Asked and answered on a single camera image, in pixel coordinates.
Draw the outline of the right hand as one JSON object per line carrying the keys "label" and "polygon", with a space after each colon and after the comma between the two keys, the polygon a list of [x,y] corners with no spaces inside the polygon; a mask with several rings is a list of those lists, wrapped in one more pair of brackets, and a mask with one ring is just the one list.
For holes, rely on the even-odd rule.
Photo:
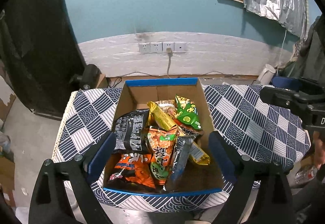
{"label": "right hand", "polygon": [[324,145],[324,136],[321,132],[314,131],[313,133],[313,143],[315,145],[315,154],[314,154],[314,165],[317,169],[324,164],[325,160],[325,145]]}

